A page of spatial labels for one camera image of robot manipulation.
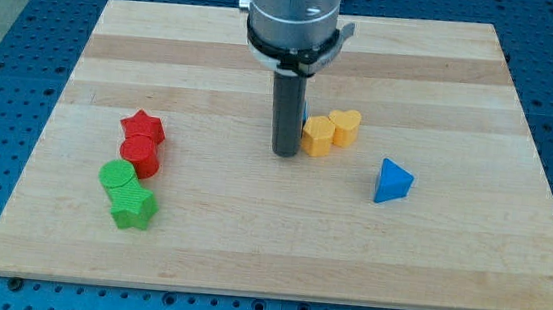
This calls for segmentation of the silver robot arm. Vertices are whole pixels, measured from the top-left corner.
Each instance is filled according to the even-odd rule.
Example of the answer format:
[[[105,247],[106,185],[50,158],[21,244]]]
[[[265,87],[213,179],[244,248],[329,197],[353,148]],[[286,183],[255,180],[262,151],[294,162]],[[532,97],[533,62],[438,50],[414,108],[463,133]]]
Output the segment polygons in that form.
[[[251,53],[286,77],[314,76],[355,32],[353,22],[338,26],[340,5],[341,0],[240,0]]]

